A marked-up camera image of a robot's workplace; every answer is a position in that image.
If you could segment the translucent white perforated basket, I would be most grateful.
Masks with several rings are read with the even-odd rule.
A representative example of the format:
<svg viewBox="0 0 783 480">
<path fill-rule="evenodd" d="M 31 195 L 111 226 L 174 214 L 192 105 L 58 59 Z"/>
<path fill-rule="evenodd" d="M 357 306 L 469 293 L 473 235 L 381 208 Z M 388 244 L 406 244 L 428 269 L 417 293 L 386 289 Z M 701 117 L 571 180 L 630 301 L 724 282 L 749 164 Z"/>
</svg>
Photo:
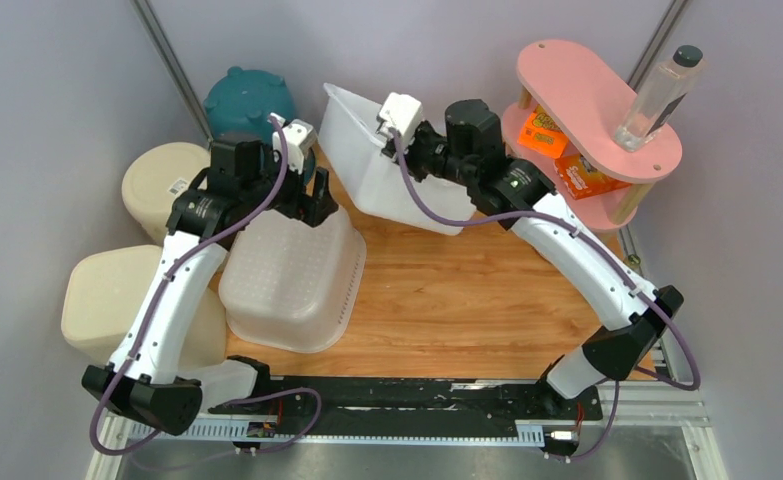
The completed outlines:
<svg viewBox="0 0 783 480">
<path fill-rule="evenodd" d="M 317 227 L 266 211 L 237 235 L 219 283 L 228 326 L 254 344 L 326 350 L 347 329 L 365 260 L 344 208 Z"/>
</svg>

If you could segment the teal plastic bucket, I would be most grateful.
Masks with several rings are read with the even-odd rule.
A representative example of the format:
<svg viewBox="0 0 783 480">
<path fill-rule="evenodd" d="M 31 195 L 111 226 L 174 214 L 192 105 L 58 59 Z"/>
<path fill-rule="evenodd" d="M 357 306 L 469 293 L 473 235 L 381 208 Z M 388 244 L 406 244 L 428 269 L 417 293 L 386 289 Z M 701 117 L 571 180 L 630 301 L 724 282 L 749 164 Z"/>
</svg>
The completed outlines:
<svg viewBox="0 0 783 480">
<path fill-rule="evenodd" d="M 260 138 L 267 146 L 274 137 L 268 115 L 282 117 L 283 127 L 298 120 L 297 109 L 285 79 L 265 70 L 230 67 L 203 102 L 215 140 L 232 133 Z"/>
</svg>

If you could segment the cream large bucket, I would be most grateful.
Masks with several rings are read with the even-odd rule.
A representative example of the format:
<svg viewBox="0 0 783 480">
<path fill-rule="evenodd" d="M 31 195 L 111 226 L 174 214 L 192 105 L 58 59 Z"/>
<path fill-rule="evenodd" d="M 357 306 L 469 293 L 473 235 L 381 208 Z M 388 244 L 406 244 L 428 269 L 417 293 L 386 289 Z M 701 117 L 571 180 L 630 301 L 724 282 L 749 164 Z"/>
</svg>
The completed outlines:
<svg viewBox="0 0 783 480">
<path fill-rule="evenodd" d="M 184 193 L 200 171 L 210 165 L 205 148 L 188 142 L 156 146 L 132 162 L 121 184 L 122 201 L 152 244 L 136 249 L 135 256 L 154 268 L 167 235 L 174 200 Z"/>
</svg>

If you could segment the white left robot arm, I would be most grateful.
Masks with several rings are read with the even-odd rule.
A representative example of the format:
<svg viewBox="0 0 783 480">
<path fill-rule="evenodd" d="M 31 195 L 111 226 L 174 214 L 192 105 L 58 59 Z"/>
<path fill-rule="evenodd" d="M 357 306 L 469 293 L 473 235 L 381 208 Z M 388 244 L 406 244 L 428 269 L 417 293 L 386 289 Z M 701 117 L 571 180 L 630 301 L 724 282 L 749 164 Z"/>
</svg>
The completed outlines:
<svg viewBox="0 0 783 480">
<path fill-rule="evenodd" d="M 98 401 L 92 421 L 108 410 L 157 432 L 178 436 L 197 415 L 235 400 L 247 413 L 264 412 L 273 388 L 257 377 L 261 363 L 231 356 L 182 373 L 180 354 L 204 291 L 236 235 L 267 210 L 320 226 L 338 205 L 329 172 L 314 171 L 306 190 L 305 161 L 317 136 L 289 125 L 269 142 L 237 134 L 215 141 L 210 164 L 171 206 L 157 269 L 130 331 L 103 366 L 90 365 L 82 387 Z"/>
</svg>

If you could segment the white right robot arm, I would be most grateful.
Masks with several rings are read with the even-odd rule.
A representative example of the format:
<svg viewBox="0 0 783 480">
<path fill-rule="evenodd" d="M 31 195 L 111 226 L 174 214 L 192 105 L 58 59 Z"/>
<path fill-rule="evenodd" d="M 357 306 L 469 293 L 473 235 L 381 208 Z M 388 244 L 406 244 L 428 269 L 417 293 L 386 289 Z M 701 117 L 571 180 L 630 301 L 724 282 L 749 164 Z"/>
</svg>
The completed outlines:
<svg viewBox="0 0 783 480">
<path fill-rule="evenodd" d="M 499 116 L 481 100 L 462 100 L 446 112 L 445 134 L 417 115 L 392 120 L 385 151 L 393 155 L 406 189 L 431 219 L 468 227 L 432 211 L 415 191 L 429 176 L 465 188 L 483 222 L 497 222 L 530 244 L 583 296 L 600 328 L 542 374 L 538 403 L 563 417 L 587 388 L 624 380 L 661 336 L 684 303 L 674 286 L 657 287 L 630 270 L 582 223 L 535 164 L 509 153 Z"/>
</svg>

